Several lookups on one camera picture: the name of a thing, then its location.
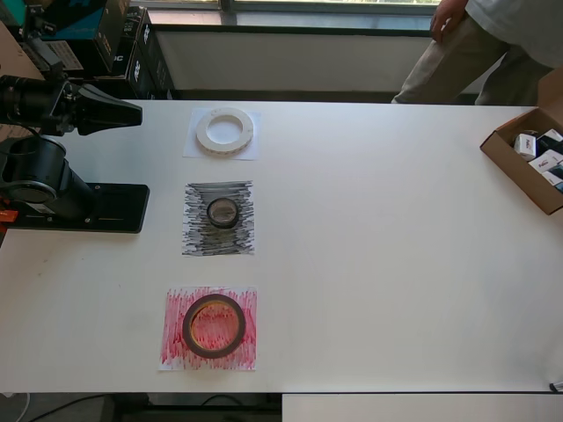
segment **window sill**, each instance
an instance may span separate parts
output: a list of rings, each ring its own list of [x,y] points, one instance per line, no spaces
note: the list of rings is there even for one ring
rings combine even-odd
[[[304,33],[429,37],[430,16],[297,12],[233,12],[150,8],[158,31]]]

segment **tape roll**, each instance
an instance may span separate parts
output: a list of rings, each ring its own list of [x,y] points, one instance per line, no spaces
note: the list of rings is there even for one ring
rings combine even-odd
[[[217,198],[208,206],[209,222],[218,229],[232,229],[238,222],[237,202],[229,198]]]
[[[235,334],[233,340],[223,347],[222,349],[208,349],[203,347],[198,341],[194,338],[193,332],[193,325],[194,319],[198,316],[198,314],[211,305],[225,305],[231,308],[235,315],[237,316],[238,320],[238,328],[237,333]],[[184,341],[186,342],[189,349],[201,356],[202,358],[207,359],[217,359],[223,358],[228,354],[233,353],[240,344],[243,342],[243,337],[245,336],[246,330],[246,320],[245,320],[245,313],[243,312],[242,308],[238,303],[231,299],[229,296],[220,295],[220,294],[212,294],[212,295],[205,295],[198,299],[197,301],[192,304],[187,310],[186,316],[184,317],[184,323],[182,325],[182,336],[184,337]]]
[[[208,129],[211,122],[221,117],[229,117],[237,120],[242,129],[238,139],[234,142],[219,143],[213,141],[208,135]],[[248,146],[254,136],[254,124],[252,119],[245,112],[237,108],[224,107],[211,110],[203,116],[195,129],[197,140],[200,145],[209,152],[219,155],[231,155],[242,151]]]

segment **black mounting plate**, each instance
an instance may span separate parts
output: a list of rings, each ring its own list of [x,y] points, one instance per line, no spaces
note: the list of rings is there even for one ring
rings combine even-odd
[[[96,207],[83,221],[69,221],[41,214],[24,202],[11,202],[10,209],[19,211],[15,222],[5,223],[9,229],[62,231],[102,231],[139,233],[143,227],[150,190],[146,185],[87,183],[96,196]]]

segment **white shirt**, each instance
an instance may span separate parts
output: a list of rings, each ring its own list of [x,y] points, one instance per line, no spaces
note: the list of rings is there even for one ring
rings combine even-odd
[[[469,0],[466,10],[485,31],[522,47],[536,62],[563,65],[563,0]]]

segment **white table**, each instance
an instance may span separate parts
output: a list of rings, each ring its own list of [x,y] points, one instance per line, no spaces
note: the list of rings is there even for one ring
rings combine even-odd
[[[143,102],[67,135],[85,180],[150,187],[140,235],[10,230],[0,391],[545,390],[563,379],[563,215],[480,150],[519,108]],[[193,107],[262,113],[260,160],[182,157]],[[186,182],[252,179],[254,256],[181,256]],[[255,372],[158,372],[175,286],[255,286]]]

